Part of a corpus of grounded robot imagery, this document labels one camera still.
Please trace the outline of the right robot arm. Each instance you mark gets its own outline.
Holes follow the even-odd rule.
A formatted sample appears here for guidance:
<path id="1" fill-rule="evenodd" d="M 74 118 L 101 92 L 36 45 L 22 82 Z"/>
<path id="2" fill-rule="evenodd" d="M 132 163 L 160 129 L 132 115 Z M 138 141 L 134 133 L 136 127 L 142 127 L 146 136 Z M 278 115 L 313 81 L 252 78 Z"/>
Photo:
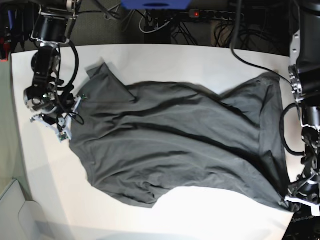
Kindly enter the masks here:
<path id="1" fill-rule="evenodd" d="M 78 120 L 77 108 L 81 97 L 72 93 L 79 70 L 78 51 L 71 41 L 71 34 L 81 7 L 80 0 L 38 0 L 39 15 L 31 39 L 38 42 L 38 51 L 31 60 L 32 84 L 23 93 L 25 106 L 35 115 L 31 122 L 42 123 L 54 131 L 59 141 L 71 140 L 69 128 Z M 71 79 L 61 79 L 61 46 L 71 47 L 75 67 Z"/>

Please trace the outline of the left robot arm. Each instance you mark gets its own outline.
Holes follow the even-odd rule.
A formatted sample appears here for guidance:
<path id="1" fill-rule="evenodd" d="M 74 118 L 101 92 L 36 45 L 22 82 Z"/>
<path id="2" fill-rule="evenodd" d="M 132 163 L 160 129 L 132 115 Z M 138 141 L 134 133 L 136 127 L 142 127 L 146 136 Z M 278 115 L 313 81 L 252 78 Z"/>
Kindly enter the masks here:
<path id="1" fill-rule="evenodd" d="M 304 169 L 297 180 L 288 185 L 284 201 L 310 207 L 312 216 L 320 215 L 320 2 L 296 0 L 289 24 L 291 35 L 288 67 L 294 103 L 281 114 L 279 130 L 284 148 L 293 156 L 300 156 Z M 285 140 L 284 118 L 296 108 L 303 152 L 290 149 Z"/>

